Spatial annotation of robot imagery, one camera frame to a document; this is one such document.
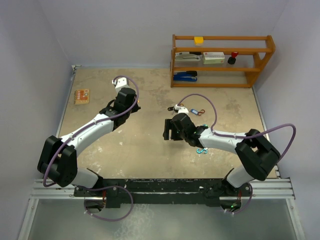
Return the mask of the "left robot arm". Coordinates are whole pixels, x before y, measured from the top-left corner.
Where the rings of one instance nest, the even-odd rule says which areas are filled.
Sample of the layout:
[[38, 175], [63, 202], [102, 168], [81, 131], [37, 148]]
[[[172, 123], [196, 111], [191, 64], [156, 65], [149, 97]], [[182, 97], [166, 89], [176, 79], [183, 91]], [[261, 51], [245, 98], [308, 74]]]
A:
[[44, 174], [44, 186], [52, 185], [46, 183], [50, 179], [60, 187], [82, 186], [91, 196], [101, 194], [103, 184], [99, 181], [99, 175], [92, 170], [79, 168], [77, 158], [99, 138], [123, 125], [130, 114], [139, 109], [136, 91], [123, 87], [116, 98], [90, 122], [62, 137], [48, 137], [37, 165], [37, 170]]

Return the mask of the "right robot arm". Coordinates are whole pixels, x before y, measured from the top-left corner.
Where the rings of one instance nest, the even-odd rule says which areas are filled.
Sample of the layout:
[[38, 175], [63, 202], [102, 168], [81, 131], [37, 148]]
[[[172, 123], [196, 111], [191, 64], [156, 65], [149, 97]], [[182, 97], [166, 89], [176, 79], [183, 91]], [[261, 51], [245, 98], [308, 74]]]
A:
[[228, 196], [235, 195], [243, 184], [252, 180], [264, 181], [281, 158], [279, 151], [256, 129], [234, 134], [213, 131], [208, 126], [196, 126], [185, 113], [164, 121], [163, 138], [237, 155], [241, 166], [231, 170], [222, 183], [222, 190]]

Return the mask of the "blue tag key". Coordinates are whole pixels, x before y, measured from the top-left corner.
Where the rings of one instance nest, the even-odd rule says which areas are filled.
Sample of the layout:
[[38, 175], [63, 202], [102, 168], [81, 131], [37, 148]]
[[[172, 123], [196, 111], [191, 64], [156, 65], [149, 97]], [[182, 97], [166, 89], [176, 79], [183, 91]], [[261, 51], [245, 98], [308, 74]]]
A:
[[198, 114], [199, 114], [199, 112], [198, 112], [197, 110], [195, 110], [195, 109], [191, 109], [190, 112], [193, 113], [193, 114], [195, 114], [195, 115], [198, 115]]

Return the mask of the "red carabiner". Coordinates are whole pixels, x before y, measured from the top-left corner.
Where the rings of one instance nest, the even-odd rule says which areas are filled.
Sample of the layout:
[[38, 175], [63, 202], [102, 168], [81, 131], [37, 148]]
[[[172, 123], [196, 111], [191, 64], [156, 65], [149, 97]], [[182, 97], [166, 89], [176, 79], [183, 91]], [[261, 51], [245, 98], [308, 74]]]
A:
[[204, 109], [202, 109], [202, 110], [198, 111], [197, 115], [198, 115], [198, 116], [201, 116], [201, 115], [204, 114], [205, 112], [206, 112], [206, 111], [205, 111]]

